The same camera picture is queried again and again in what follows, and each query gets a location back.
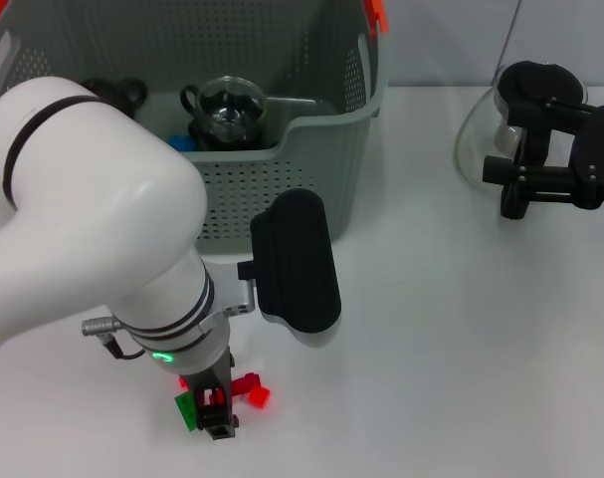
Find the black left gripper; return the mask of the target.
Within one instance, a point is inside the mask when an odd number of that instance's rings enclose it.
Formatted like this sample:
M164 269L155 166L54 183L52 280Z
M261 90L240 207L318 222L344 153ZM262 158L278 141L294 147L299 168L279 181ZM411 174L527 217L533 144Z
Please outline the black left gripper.
M231 371L234 365L233 355L225 350L210 367L185 376L189 390L195 395L197 428L212 440L236 437L239 419L232 409ZM215 428L217 412L218 425Z

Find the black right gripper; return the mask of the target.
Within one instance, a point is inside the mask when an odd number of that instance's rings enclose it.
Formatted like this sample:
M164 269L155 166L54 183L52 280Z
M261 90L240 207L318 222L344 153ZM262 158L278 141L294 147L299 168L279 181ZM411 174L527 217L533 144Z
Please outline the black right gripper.
M585 210L604 202L604 106L591 107L560 101L513 103L507 124L527 129L576 132L569 168L514 166L513 162L486 156L483 182L517 189L531 202L571 202Z

